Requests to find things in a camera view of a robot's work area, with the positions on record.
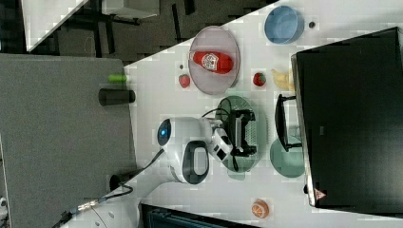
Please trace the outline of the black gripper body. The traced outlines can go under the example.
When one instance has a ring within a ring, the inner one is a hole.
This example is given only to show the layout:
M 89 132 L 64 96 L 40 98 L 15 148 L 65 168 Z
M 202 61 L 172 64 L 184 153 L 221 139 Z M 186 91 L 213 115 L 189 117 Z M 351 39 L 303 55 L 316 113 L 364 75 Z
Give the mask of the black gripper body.
M 231 110 L 228 119 L 228 135 L 234 148 L 232 156 L 249 157 L 257 152 L 255 145 L 249 145 L 246 137 L 246 126 L 255 120 L 251 109 Z

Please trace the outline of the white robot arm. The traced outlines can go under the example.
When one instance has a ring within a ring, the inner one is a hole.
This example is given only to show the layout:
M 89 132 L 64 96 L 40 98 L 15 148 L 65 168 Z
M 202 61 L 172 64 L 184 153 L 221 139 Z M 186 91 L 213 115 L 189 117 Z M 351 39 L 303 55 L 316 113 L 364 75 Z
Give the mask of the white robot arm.
M 166 182 L 199 184 L 209 173 L 209 159 L 231 163 L 237 155 L 257 152 L 245 140 L 246 127 L 256 119 L 250 109 L 217 109 L 214 118 L 177 117 L 164 120 L 157 132 L 161 150 L 150 164 L 111 193 L 63 214 L 52 228 L 137 228 L 139 204 Z

